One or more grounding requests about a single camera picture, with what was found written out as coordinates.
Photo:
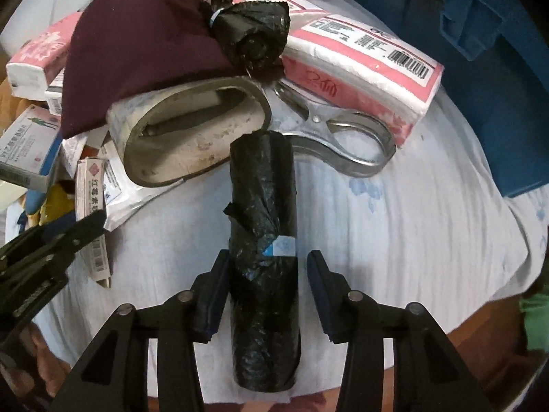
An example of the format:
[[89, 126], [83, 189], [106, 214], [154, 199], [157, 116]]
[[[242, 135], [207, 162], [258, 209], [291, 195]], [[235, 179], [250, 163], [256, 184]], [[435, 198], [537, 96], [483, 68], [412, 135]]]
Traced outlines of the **black garbage bag roll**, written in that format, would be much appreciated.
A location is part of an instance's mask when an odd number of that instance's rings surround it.
[[234, 377], [247, 390], [280, 392], [301, 358], [293, 150], [256, 131], [230, 150], [229, 240]]

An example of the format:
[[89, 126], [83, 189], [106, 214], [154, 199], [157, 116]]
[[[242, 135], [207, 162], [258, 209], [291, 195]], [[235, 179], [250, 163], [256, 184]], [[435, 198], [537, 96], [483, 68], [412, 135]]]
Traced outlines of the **maroon knit beanie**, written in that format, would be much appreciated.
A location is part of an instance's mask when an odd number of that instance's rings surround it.
[[68, 48], [63, 138], [103, 126], [125, 98], [239, 75], [208, 31], [211, 14], [205, 0], [93, 0]]

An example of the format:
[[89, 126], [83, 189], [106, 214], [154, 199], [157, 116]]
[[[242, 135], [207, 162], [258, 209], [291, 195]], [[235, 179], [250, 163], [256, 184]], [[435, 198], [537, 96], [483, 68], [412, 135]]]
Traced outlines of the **red white medicine box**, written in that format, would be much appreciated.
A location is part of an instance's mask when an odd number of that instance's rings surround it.
[[103, 177], [105, 161], [100, 158], [85, 158], [77, 163], [75, 181], [75, 216], [87, 227], [85, 246], [79, 256], [96, 284], [111, 287], [111, 266], [106, 248], [104, 224], [106, 205]]

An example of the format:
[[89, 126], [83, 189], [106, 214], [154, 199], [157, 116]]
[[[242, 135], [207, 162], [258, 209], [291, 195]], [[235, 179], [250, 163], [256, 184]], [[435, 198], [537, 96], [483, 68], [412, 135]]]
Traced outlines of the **blue white medicine box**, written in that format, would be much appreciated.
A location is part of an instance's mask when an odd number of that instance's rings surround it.
[[60, 117], [29, 106], [1, 136], [1, 180], [46, 193], [57, 168]]

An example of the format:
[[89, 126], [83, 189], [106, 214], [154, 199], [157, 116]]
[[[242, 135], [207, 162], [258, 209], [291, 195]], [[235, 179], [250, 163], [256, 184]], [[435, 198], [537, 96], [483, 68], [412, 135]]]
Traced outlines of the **metal oval tin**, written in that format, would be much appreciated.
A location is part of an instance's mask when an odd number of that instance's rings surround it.
[[260, 83], [238, 76], [126, 98], [110, 107], [106, 120], [128, 177], [153, 188], [194, 178], [226, 162], [231, 143], [267, 129], [271, 117]]

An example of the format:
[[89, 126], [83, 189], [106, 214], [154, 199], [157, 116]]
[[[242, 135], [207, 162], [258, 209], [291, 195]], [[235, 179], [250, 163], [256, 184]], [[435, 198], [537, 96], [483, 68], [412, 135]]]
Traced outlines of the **pink white tissue pack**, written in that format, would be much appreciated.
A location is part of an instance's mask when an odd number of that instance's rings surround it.
[[44, 101], [45, 92], [64, 68], [79, 11], [52, 24], [28, 42], [5, 66], [11, 94], [20, 99]]

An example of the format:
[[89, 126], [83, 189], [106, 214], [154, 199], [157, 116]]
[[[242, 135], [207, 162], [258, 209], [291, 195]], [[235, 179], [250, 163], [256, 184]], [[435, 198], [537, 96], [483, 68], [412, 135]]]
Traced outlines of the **large metal clamp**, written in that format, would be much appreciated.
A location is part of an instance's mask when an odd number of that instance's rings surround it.
[[302, 118], [295, 127], [277, 130], [295, 152], [354, 178], [379, 174], [396, 153], [393, 133], [374, 116], [315, 101], [284, 81], [273, 85], [273, 93]]

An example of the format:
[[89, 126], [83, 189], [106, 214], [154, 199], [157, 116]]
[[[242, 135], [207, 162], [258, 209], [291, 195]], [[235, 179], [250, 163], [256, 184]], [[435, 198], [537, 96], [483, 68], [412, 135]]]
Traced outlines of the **pink barcode tissue pack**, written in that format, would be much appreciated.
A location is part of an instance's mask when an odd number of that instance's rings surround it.
[[286, 78], [338, 107], [379, 118], [397, 146], [427, 114], [444, 67], [416, 47], [307, 0], [237, 2], [288, 4]]

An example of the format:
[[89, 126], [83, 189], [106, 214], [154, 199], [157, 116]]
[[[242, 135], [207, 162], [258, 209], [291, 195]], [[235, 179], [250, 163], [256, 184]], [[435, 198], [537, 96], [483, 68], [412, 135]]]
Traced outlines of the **blue plastic storage bin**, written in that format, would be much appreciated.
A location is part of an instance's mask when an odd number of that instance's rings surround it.
[[548, 181], [548, 0], [354, 0], [444, 65], [501, 194]]

